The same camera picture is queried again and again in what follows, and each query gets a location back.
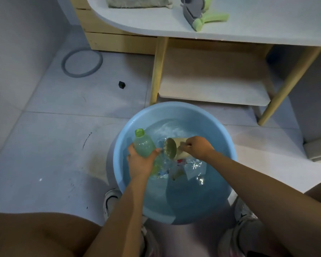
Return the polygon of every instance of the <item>hand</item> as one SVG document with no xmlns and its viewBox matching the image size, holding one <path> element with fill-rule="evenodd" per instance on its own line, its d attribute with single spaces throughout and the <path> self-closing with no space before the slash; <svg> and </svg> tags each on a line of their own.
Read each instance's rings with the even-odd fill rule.
<svg viewBox="0 0 321 257">
<path fill-rule="evenodd" d="M 143 158 L 137 154 L 132 143 L 128 147 L 128 152 L 130 155 L 127 156 L 127 161 L 131 180 L 140 176 L 149 177 L 153 167 L 153 161 L 159 155 L 160 149 L 155 149 L 147 158 Z"/>
<path fill-rule="evenodd" d="M 206 161 L 208 153 L 214 151 L 213 146 L 203 137 L 194 136 L 185 142 L 185 145 L 181 146 L 181 149 L 194 158 Z"/>
</svg>

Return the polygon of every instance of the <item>green plastic bottle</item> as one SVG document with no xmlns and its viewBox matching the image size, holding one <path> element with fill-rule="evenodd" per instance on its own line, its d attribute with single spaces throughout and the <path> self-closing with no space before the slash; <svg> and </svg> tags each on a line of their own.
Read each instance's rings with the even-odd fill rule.
<svg viewBox="0 0 321 257">
<path fill-rule="evenodd" d="M 156 149 L 154 142 L 152 141 L 149 135 L 145 134 L 143 129 L 137 129 L 135 130 L 134 133 L 136 134 L 136 137 L 133 141 L 135 150 L 140 156 L 147 158 L 151 154 L 151 152 Z M 162 167 L 162 159 L 158 155 L 153 162 L 151 175 L 158 174 L 161 167 Z"/>
</svg>

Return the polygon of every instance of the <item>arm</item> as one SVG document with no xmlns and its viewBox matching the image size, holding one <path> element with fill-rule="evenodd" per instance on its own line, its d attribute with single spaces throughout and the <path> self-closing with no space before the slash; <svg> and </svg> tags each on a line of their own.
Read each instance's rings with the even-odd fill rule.
<svg viewBox="0 0 321 257">
<path fill-rule="evenodd" d="M 321 256 L 321 203 L 214 151 L 202 137 L 183 150 L 213 166 L 293 256 Z"/>
<path fill-rule="evenodd" d="M 84 257 L 137 257 L 146 183 L 159 150 L 148 158 L 137 154 L 133 145 L 127 156 L 131 181 Z"/>
</svg>

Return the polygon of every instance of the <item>white wall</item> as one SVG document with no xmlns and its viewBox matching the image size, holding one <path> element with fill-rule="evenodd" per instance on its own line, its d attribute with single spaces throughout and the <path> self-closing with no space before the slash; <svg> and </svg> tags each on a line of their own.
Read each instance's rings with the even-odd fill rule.
<svg viewBox="0 0 321 257">
<path fill-rule="evenodd" d="M 269 59 L 273 67 L 285 78 L 300 57 L 303 47 L 277 46 Z M 304 140 L 321 138 L 321 53 L 289 94 Z"/>
<path fill-rule="evenodd" d="M 0 0 L 0 150 L 69 27 L 56 0 Z"/>
<path fill-rule="evenodd" d="M 70 0 L 57 0 L 71 25 L 80 25 L 76 12 Z"/>
</svg>

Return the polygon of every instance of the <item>blue plastic basin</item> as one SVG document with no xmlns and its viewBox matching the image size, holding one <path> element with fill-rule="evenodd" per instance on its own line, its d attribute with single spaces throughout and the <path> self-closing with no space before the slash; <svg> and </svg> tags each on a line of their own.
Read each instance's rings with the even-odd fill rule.
<svg viewBox="0 0 321 257">
<path fill-rule="evenodd" d="M 130 181 L 128 172 L 127 147 L 134 139 L 134 131 L 146 129 L 156 122 L 166 119 L 191 121 L 191 128 L 198 135 L 205 137 L 216 151 L 236 160 L 232 139 L 225 127 L 210 113 L 188 103 L 165 102 L 143 109 L 128 121 L 121 130 L 114 148 L 114 175 L 122 192 Z M 231 193 L 231 187 L 214 170 L 207 165 L 205 184 L 200 186 L 192 178 L 172 181 L 171 179 L 149 180 L 145 197 L 143 214 L 153 220 L 183 225 L 199 220 L 221 208 Z"/>
</svg>

